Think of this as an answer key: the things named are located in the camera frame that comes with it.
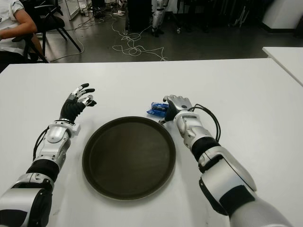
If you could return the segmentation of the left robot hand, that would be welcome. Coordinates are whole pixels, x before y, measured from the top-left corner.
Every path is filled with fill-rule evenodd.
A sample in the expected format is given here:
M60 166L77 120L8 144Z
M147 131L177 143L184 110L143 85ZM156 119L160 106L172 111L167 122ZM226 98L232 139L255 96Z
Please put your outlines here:
M86 107L93 107L97 104L91 93L94 88L89 88L89 83L79 85L73 90L65 100L59 120L74 123Z

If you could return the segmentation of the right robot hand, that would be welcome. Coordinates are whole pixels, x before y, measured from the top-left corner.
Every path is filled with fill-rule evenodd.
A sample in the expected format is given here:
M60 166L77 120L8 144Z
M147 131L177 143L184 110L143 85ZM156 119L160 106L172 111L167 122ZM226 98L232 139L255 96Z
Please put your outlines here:
M166 111L165 117L159 120L159 124L163 125L166 122L173 121L175 116L180 112L180 111L187 111L190 109L192 106L190 100L187 97L182 97L182 96L176 96L176 95L169 95L169 96L164 96L163 102L168 102L169 107L168 110Z

